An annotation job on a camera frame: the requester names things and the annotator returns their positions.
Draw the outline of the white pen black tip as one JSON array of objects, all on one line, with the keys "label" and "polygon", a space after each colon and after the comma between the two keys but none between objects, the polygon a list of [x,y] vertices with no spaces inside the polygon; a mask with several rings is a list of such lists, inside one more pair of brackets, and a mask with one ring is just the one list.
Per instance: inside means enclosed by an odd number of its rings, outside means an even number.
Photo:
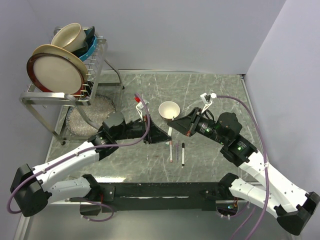
[{"label": "white pen black tip", "polygon": [[181,150],[181,167],[184,168],[185,166],[185,143],[183,142],[182,145],[182,150]]}]

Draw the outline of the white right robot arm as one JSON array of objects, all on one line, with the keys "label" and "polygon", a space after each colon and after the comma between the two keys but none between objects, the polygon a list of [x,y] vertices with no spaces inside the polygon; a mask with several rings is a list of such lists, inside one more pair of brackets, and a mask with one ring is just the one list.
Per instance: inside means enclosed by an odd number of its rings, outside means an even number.
[{"label": "white right robot arm", "polygon": [[198,133],[221,144],[224,158],[263,186],[254,186],[228,173],[220,180],[219,195],[224,199],[244,199],[265,209],[288,233],[300,235],[320,203],[319,195],[303,190],[264,162],[263,154],[240,135],[242,125],[235,113],[224,112],[212,120],[203,117],[201,111],[195,107],[188,115],[168,122],[168,126],[185,136]]}]

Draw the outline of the white pen green end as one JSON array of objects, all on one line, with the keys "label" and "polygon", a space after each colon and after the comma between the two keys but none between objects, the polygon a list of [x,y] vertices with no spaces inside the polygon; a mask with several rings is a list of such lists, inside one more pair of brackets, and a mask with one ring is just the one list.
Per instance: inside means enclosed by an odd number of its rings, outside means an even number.
[{"label": "white pen green end", "polygon": [[171,127],[169,127],[167,134],[168,134],[170,137],[172,136],[172,131],[173,131],[173,129],[172,129]]}]

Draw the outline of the white pen purple tip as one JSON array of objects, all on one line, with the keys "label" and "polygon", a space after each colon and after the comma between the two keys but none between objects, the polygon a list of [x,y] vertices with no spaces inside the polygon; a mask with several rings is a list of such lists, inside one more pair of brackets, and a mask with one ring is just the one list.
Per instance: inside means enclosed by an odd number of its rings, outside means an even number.
[{"label": "white pen purple tip", "polygon": [[175,144],[175,159],[179,163],[179,142]]}]

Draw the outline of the white pen pink end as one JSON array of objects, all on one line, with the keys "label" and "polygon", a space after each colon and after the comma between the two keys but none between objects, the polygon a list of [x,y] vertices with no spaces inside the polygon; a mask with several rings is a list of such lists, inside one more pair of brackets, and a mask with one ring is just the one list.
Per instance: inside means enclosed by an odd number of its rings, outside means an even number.
[{"label": "white pen pink end", "polygon": [[170,163],[173,163],[173,143],[172,141],[169,141],[169,153],[170,153]]}]

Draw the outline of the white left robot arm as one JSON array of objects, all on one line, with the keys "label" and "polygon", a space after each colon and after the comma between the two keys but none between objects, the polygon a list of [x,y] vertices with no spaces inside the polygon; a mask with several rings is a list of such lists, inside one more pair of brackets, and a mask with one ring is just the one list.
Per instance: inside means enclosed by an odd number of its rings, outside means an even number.
[{"label": "white left robot arm", "polygon": [[42,211],[48,204],[69,199],[86,198],[95,200],[100,185],[90,174],[74,180],[63,180],[73,171],[103,160],[114,153],[119,140],[133,139],[134,144],[157,144],[170,141],[166,131],[154,124],[149,114],[141,119],[126,122],[121,112],[111,113],[102,123],[98,132],[74,150],[41,165],[21,165],[15,173],[9,201],[15,201],[19,210],[12,210],[10,202],[7,211],[31,217]]}]

